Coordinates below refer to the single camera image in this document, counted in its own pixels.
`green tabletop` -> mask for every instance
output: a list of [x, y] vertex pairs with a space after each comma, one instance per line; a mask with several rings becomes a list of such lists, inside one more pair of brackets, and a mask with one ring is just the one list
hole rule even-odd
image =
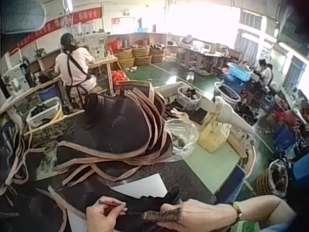
[[203, 184], [215, 193], [232, 173], [239, 159], [240, 156], [225, 142], [213, 153], [197, 145], [185, 161]]

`yellow bag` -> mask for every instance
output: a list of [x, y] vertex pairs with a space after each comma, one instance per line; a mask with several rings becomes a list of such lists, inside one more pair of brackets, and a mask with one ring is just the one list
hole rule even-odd
[[226, 142], [230, 133], [230, 124], [216, 121], [219, 114], [220, 107], [218, 106], [216, 113], [207, 113], [197, 141], [202, 148], [210, 153], [221, 147]]

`wristwatch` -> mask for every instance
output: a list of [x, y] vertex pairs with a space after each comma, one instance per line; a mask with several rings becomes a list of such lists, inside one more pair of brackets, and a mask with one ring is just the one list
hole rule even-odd
[[241, 216], [241, 214], [242, 214], [241, 207], [240, 207], [240, 205], [239, 205], [238, 202], [228, 202], [227, 204], [229, 204], [230, 206], [232, 206], [232, 207], [236, 210], [236, 212], [237, 212], [237, 219], [236, 219], [236, 221], [231, 225], [231, 226], [233, 226], [233, 225], [235, 225], [237, 222], [240, 221], [240, 216]]

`green floor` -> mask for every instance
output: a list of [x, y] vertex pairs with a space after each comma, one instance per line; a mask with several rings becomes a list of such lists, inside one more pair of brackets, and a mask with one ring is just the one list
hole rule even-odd
[[[127, 75], [131, 80], [152, 82], [154, 87], [172, 84], [177, 81], [185, 81], [201, 90], [204, 96], [209, 99], [213, 97], [214, 82], [220, 81], [218, 77], [202, 77], [177, 66], [174, 62], [168, 61], [155, 65], [138, 67], [135, 72], [128, 72]], [[272, 157], [272, 151], [274, 150], [271, 135], [265, 133], [268, 125], [263, 117], [261, 117], [254, 127], [258, 135], [255, 143], [257, 157], [253, 173], [248, 179], [251, 185], [254, 185], [255, 179], [268, 167], [268, 159]]]

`wicker basket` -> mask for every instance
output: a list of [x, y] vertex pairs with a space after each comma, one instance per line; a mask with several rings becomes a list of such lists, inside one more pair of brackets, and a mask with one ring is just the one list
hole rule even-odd
[[134, 62], [134, 64], [135, 64], [136, 66], [150, 65], [150, 64], [151, 64], [151, 57], [152, 57], [152, 56], [135, 57], [135, 62]]
[[115, 56], [118, 60], [131, 59], [133, 58], [132, 49], [124, 50], [121, 53], [115, 54]]
[[273, 195], [268, 182], [268, 168], [257, 178], [254, 190], [258, 196]]
[[159, 62], [162, 62], [163, 61], [163, 57], [164, 57], [164, 54], [162, 55], [152, 55], [152, 59], [151, 59], [151, 62], [152, 63], [159, 63]]
[[149, 55], [149, 49], [150, 47], [142, 47], [142, 48], [133, 48], [133, 56], [134, 57], [146, 57]]
[[164, 53], [165, 53], [165, 50], [156, 50], [156, 49], [150, 50], [151, 55], [163, 55]]
[[121, 59], [118, 61], [121, 69], [127, 69], [127, 68], [131, 68], [134, 66], [134, 58], [131, 59]]

